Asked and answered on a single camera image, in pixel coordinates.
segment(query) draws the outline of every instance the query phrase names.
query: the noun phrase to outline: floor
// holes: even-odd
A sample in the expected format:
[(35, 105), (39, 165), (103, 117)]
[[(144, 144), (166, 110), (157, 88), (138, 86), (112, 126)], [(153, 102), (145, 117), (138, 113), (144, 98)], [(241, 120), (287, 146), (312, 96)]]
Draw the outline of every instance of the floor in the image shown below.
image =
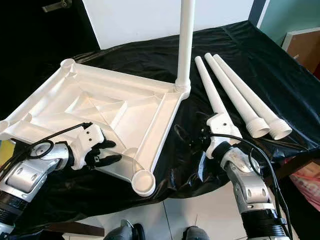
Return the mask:
[[(140, 223), (147, 240), (181, 240), (184, 230), (192, 225), (204, 229), (211, 240), (245, 240), (246, 233), (233, 194), (227, 185), (204, 195), (168, 198), (163, 202), (130, 208), (124, 211), (89, 217), (83, 224), (103, 227), (105, 234), (120, 226), (122, 219)], [(66, 240), (102, 240), (103, 237), (64, 235)]]

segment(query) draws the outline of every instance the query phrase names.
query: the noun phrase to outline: cable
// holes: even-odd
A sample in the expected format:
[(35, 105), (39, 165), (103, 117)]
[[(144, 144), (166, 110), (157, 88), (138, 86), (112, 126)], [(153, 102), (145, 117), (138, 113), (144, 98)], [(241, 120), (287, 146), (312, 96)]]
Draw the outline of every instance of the cable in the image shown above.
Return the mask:
[(267, 139), (267, 138), (264, 138), (264, 137), (261, 137), (260, 140), (265, 141), (265, 142), (269, 142), (269, 143), (272, 143), (272, 144), (277, 144), (277, 145), (289, 147), (289, 148), (292, 148), (292, 149), (298, 149), (298, 150), (303, 149), (303, 150), (307, 150), (307, 151), (309, 150), (305, 146), (302, 146), (301, 144), (297, 144), (297, 143), (293, 143), (293, 142), (272, 140), (272, 139)]
[(252, 154), (252, 151), (253, 151), (253, 150), (254, 150), (254, 149), (251, 148), (251, 150), (250, 150), (250, 152), (249, 152), (249, 155), (248, 155), (249, 163), (250, 163), (253, 171), (254, 171), (260, 178), (263, 178), (262, 174), (261, 174), (260, 172), (258, 172), (258, 170), (256, 169), (256, 167), (254, 166), (254, 164), (253, 164), (253, 162), (252, 162), (252, 156), (251, 156), (251, 154)]
[(279, 183), (277, 180), (277, 176), (275, 174), (275, 171), (272, 167), (272, 164), (268, 158), (268, 156), (266, 155), (266, 153), (259, 147), (257, 147), (256, 145), (254, 145), (253, 143), (251, 143), (250, 141), (243, 139), (241, 137), (237, 137), (237, 136), (233, 136), (233, 135), (229, 135), (229, 134), (220, 134), (220, 133), (210, 133), (210, 137), (223, 137), (223, 138), (230, 138), (230, 139), (236, 139), (240, 142), (246, 143), (247, 145), (251, 146), (253, 149), (257, 150), (264, 158), (265, 161), (269, 167), (269, 170), (271, 172), (271, 176), (272, 176), (272, 188), (274, 191), (274, 197), (275, 197), (275, 207), (276, 207), (276, 213), (278, 215), (279, 218), (282, 217), (281, 215), (281, 210), (280, 210), (280, 203), (279, 203), (279, 199), (282, 202), (282, 205), (284, 206), (284, 213), (285, 213), (285, 217), (286, 217), (286, 221), (287, 221), (287, 225), (288, 225), (288, 229), (283, 227), (285, 232), (287, 233), (287, 235), (289, 236), (289, 238), (291, 240), (293, 240), (293, 234), (292, 234), (292, 227), (291, 227), (291, 220), (290, 220), (290, 215), (289, 215), (289, 209), (288, 206), (286, 204), (286, 201), (281, 193), (280, 187), (279, 187)]
[(17, 163), (21, 162), (21, 160), (19, 160), (21, 158), (22, 155), (28, 153), (34, 146), (41, 144), (41, 143), (49, 143), (50, 147), (48, 150), (46, 150), (44, 153), (35, 156), (37, 159), (40, 157), (45, 156), (46, 154), (48, 154), (52, 148), (53, 148), (53, 142), (50, 141), (49, 139), (52, 139), (58, 135), (61, 135), (63, 133), (69, 132), (73, 129), (77, 129), (79, 127), (83, 127), (84, 129), (88, 128), (89, 126), (91, 126), (93, 123), (92, 122), (83, 122), (77, 125), (74, 125), (72, 127), (68, 127), (64, 130), (58, 131), (54, 134), (51, 134), (49, 136), (46, 136), (45, 138), (36, 141), (34, 143), (32, 143), (31, 145), (29, 145), (28, 147), (26, 147), (25, 149), (21, 150), (20, 152), (18, 152), (17, 154), (15, 154), (14, 156), (10, 157), (2, 166), (0, 166), (0, 181), (7, 175), (7, 173), (9, 172), (9, 170), (16, 165)]

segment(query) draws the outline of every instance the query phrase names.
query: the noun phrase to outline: white wall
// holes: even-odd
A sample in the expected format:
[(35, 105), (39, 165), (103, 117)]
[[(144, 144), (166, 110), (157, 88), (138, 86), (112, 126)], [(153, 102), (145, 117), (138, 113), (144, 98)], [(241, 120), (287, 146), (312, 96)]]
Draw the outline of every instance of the white wall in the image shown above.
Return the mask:
[[(101, 49), (179, 33), (180, 0), (82, 0)], [(194, 30), (247, 20), (254, 0), (196, 0)]]

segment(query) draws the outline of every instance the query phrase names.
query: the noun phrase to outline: black plastic sheet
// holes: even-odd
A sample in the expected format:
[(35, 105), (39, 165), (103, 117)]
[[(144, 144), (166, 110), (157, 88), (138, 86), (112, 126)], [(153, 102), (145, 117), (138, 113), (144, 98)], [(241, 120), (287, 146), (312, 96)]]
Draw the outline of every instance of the black plastic sheet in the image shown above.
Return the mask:
[[(98, 68), (174, 83), (179, 36), (133, 42), (74, 57)], [(259, 145), (274, 161), (318, 151), (320, 143), (320, 81), (248, 21), (196, 31), (190, 68), (191, 93), (182, 101), (174, 122), (191, 136), (200, 134), (196, 112), (213, 114), (194, 58), (219, 54), (260, 98), (292, 127), (290, 136), (252, 139), (243, 120), (207, 65), (234, 124), (245, 139)], [(154, 170), (156, 189), (139, 197), (129, 183), (98, 172), (65, 169), (52, 173), (16, 224), (15, 232), (36, 231), (53, 222), (76, 221), (127, 208), (153, 204), (168, 197), (201, 195), (228, 182), (219, 164), (203, 152), (191, 153), (171, 127)]]

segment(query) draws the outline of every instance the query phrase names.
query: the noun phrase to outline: robotic hand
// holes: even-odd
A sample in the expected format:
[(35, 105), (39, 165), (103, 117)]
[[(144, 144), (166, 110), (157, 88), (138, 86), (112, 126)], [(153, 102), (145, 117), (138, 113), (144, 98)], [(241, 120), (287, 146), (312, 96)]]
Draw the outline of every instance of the robotic hand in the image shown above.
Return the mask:
[[(63, 132), (77, 127), (84, 130), (70, 145), (50, 141)], [(99, 158), (100, 149), (113, 148), (116, 143), (107, 140), (101, 129), (92, 123), (82, 123), (48, 136), (18, 153), (1, 167), (0, 175), (0, 239), (12, 232), (15, 221), (23, 213), (53, 171), (71, 167), (79, 170), (103, 167), (121, 159), (121, 155)]]
[(272, 203), (258, 162), (251, 157), (251, 152), (247, 155), (237, 147), (240, 141), (248, 141), (241, 138), (240, 132), (229, 122), (229, 118), (223, 113), (210, 117), (206, 124), (202, 124), (201, 136), (194, 141), (190, 140), (188, 133), (180, 126), (175, 125), (174, 128), (184, 142), (187, 140), (192, 151), (204, 150), (207, 158), (218, 161), (226, 171), (233, 184), (235, 200), (248, 240), (290, 240), (285, 235), (286, 220), (281, 215), (278, 217), (280, 208), (276, 210)]

